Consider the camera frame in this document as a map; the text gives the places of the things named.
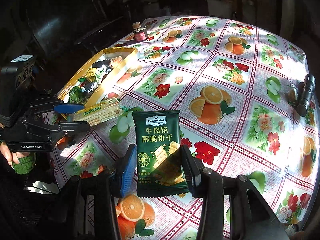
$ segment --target tablecloth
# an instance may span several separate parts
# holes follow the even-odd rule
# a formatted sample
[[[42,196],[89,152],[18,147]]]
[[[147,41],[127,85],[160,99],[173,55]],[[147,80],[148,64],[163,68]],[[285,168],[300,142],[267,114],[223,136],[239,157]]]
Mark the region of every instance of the tablecloth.
[[[136,47],[140,59],[108,97],[148,111],[180,110],[181,144],[188,145],[193,156],[221,175],[248,175],[280,222],[301,221],[317,192],[318,104],[312,98],[307,116],[299,117],[285,94],[308,73],[303,50],[268,31],[228,19],[160,17],[142,25],[147,26],[148,40],[135,43],[129,34],[112,45]],[[211,91],[218,98],[210,98]],[[44,118],[50,124],[56,121],[54,113]],[[51,164],[59,187],[72,175],[97,175],[135,143],[134,127],[110,135],[116,121],[75,136],[64,149],[55,148]],[[132,191],[137,181],[135,172]],[[155,212],[148,227],[154,234],[136,239],[195,239],[202,199],[187,193],[143,201]],[[223,234],[228,238],[227,196],[224,204]]]

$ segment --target open box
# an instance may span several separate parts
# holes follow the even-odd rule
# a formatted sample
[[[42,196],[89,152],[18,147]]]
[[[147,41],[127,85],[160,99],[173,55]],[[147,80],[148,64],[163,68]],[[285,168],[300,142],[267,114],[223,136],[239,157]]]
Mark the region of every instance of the open box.
[[[64,103],[67,103],[71,88],[80,84],[78,79],[84,77],[89,68],[91,68],[91,65],[95,63],[103,54],[105,54],[107,58],[121,56],[123,60],[102,81],[99,87],[91,95],[88,102],[85,104],[85,107],[90,107],[99,103],[109,92],[111,92],[113,85],[116,84],[116,82],[118,82],[118,80],[128,71],[130,66],[135,64],[137,59],[139,59],[137,48],[113,47],[110,49],[103,49],[89,59],[77,71],[77,73],[69,80],[69,82],[60,90],[58,93],[58,98],[63,100]]]

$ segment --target green glove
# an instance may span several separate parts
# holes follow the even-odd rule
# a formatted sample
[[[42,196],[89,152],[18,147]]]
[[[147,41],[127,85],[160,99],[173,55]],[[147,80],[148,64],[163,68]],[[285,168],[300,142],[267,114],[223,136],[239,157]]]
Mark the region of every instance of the green glove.
[[[20,164],[15,164],[12,162],[12,167],[17,174],[28,174],[33,167],[35,166],[36,162],[36,153],[30,153],[29,156],[19,158]]]

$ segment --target pink bottle label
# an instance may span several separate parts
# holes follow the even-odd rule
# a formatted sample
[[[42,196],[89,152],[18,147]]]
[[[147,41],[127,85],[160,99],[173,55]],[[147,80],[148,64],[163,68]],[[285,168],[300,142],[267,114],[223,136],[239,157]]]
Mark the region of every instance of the pink bottle label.
[[[144,34],[144,32],[135,34],[134,37],[137,41],[143,41],[146,39],[146,35]]]

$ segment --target grid pattern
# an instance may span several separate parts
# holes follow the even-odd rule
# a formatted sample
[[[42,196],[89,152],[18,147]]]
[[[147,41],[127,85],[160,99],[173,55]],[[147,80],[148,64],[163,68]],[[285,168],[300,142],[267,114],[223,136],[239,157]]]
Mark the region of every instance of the grid pattern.
[[[180,129],[184,133],[183,138],[191,142],[191,152],[197,150],[194,144],[202,141],[219,149],[220,152],[214,158],[213,164],[204,163],[204,165],[210,166],[225,176],[236,177],[241,173],[250,174],[253,171],[262,171],[266,176],[265,190],[262,195],[275,212],[285,198],[287,191],[293,190],[299,192],[300,195],[303,193],[312,195],[317,177],[319,155],[316,111],[314,111],[314,122],[307,122],[298,118],[284,98],[284,90],[287,85],[297,85],[303,81],[305,74],[308,73],[303,51],[281,37],[251,25],[201,16],[192,17],[191,24],[184,25],[183,19],[185,18],[190,17],[146,19],[142,25],[148,23],[148,33],[150,37],[154,35],[153,39],[135,44],[133,41],[127,41],[126,36],[117,42],[127,43],[128,47],[135,46],[140,53],[140,59],[137,63],[142,66],[141,74],[114,86],[114,93],[119,95],[121,103],[127,107],[140,106],[144,110],[180,110]],[[165,19],[169,19],[169,21],[164,25]],[[212,19],[215,20],[215,25],[209,21]],[[172,43],[165,42],[165,37],[174,30],[180,30],[180,34],[183,36],[178,36]],[[202,34],[197,37],[199,40],[200,38],[204,40],[196,46],[194,33],[201,33],[201,31]],[[239,40],[241,40],[241,46],[246,46],[244,53],[233,53],[227,50],[227,43],[230,42],[232,36],[237,37],[233,40],[233,52],[236,50],[241,52],[241,47],[238,46],[240,45]],[[210,45],[200,44],[207,42],[205,37],[208,38]],[[163,48],[165,46],[171,48],[162,52],[159,57],[148,58],[148,53],[154,47]],[[179,64],[177,59],[181,57],[182,53],[190,50],[198,51],[198,55],[193,56],[193,61],[190,64]],[[233,66],[236,63],[248,66],[248,71],[242,71],[244,80],[242,84],[223,78],[225,72],[220,72],[217,67],[213,66],[214,62],[220,58],[231,62]],[[141,91],[141,84],[159,68],[167,69],[170,73],[173,72],[168,79],[170,81],[172,77],[183,79],[179,85],[176,82],[170,82],[170,90],[174,91],[174,96],[170,100],[166,99],[165,103],[164,100],[149,96]],[[275,103],[267,95],[265,81],[270,76],[276,77],[281,83],[280,103]],[[217,124],[205,124],[189,110],[191,100],[200,97],[202,88],[207,85],[226,91],[231,95],[230,106],[235,107],[232,114],[224,116]],[[280,130],[277,130],[281,146],[276,154],[272,152],[272,140],[266,142],[265,151],[257,148],[257,144],[246,140],[255,106],[262,106],[268,110],[269,115],[273,116],[272,125],[274,127],[275,120],[278,125],[278,117],[280,121],[284,121],[285,128],[279,124]],[[50,114],[45,114],[46,122],[50,122],[51,118]],[[262,121],[261,119],[257,123],[257,127],[262,126]],[[52,159],[55,162],[54,174],[60,187],[70,177],[66,163],[80,154],[89,138],[97,145],[106,162],[107,160],[112,162],[123,156],[129,143],[135,143],[133,128],[121,143],[115,144],[110,141],[109,131],[115,123],[116,120],[110,120],[100,124],[91,129],[88,134],[80,135],[81,138],[77,139],[74,146],[62,151],[56,149],[52,153]],[[305,136],[313,139],[316,152],[316,162],[311,174],[307,177],[303,177],[297,168],[300,161],[300,148],[303,148]],[[136,182],[137,176],[135,174],[132,181],[133,190]],[[155,231],[155,234],[141,239],[183,239],[190,231],[197,230],[201,216],[202,199],[193,199],[189,194],[184,197],[145,198],[156,210],[156,221],[150,227]],[[228,208],[228,198],[225,197],[225,213]],[[297,218],[297,221],[302,220],[304,215],[305,210]],[[228,238],[229,232],[230,225],[225,217],[224,237]]]

